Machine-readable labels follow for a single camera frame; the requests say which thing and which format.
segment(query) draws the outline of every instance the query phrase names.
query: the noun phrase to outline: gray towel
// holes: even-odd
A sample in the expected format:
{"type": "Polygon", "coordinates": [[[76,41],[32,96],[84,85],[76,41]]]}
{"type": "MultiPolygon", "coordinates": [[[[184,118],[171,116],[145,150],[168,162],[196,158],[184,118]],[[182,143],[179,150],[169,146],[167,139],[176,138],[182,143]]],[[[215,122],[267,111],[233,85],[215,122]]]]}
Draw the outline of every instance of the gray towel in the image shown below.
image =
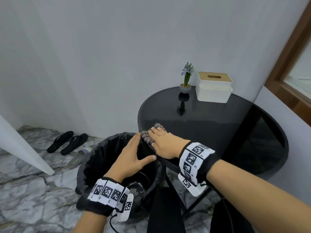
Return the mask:
{"type": "MultiPolygon", "coordinates": [[[[154,128],[158,128],[161,127],[163,130],[165,130],[165,128],[160,124],[160,123],[156,123],[154,126],[154,128]]],[[[147,144],[152,144],[154,142],[153,139],[151,139],[151,137],[148,134],[148,131],[150,131],[151,129],[147,130],[147,131],[142,131],[140,134],[142,135],[143,140],[147,143],[147,144]]]]}

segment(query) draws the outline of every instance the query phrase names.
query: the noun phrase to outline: black pants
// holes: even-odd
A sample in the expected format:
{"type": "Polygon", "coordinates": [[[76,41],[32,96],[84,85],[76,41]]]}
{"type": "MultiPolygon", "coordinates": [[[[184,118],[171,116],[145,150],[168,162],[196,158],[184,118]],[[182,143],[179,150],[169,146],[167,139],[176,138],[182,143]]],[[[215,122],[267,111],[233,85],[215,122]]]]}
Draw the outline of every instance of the black pants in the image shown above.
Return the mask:
{"type": "MultiPolygon", "coordinates": [[[[251,224],[225,200],[230,213],[234,232],[254,233],[251,224]]],[[[169,187],[159,188],[150,211],[147,233],[186,233],[181,217],[180,203],[175,192],[169,187]]],[[[222,201],[214,207],[210,233],[231,233],[231,224],[227,209],[222,201]]]]}

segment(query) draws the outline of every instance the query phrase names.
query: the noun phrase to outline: small gray pot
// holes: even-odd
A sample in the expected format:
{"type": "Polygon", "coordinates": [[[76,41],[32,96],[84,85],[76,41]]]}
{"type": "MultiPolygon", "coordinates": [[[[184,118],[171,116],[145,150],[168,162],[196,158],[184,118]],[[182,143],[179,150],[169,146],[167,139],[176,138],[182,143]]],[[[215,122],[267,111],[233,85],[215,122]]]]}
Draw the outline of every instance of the small gray pot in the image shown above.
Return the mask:
{"type": "Polygon", "coordinates": [[[179,89],[181,90],[182,93],[187,94],[191,90],[191,87],[185,88],[185,87],[179,86],[179,89]]]}

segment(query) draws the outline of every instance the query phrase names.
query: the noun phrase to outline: potted plant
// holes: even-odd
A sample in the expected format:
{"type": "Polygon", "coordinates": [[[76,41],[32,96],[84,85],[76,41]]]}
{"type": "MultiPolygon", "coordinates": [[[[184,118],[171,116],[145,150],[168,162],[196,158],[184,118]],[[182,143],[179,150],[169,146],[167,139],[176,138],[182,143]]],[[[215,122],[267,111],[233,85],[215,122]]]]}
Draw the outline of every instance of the potted plant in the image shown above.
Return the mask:
{"type": "Polygon", "coordinates": [[[183,69],[183,72],[181,73],[181,76],[185,75],[185,81],[179,87],[182,93],[188,93],[191,90],[191,85],[188,83],[190,76],[194,71],[194,68],[191,65],[192,63],[189,64],[189,62],[187,62],[183,69]]]}

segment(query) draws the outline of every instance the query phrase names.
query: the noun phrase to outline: left hand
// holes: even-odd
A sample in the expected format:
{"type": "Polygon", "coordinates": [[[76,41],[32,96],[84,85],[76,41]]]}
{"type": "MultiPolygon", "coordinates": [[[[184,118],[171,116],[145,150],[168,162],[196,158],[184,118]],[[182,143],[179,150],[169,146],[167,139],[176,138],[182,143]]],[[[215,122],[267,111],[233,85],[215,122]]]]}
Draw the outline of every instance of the left hand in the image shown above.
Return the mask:
{"type": "Polygon", "coordinates": [[[123,148],[121,154],[111,166],[109,171],[104,175],[121,183],[124,178],[133,176],[145,165],[156,160],[155,155],[149,155],[142,160],[137,158],[137,147],[140,141],[140,133],[135,134],[126,147],[123,148]]]}

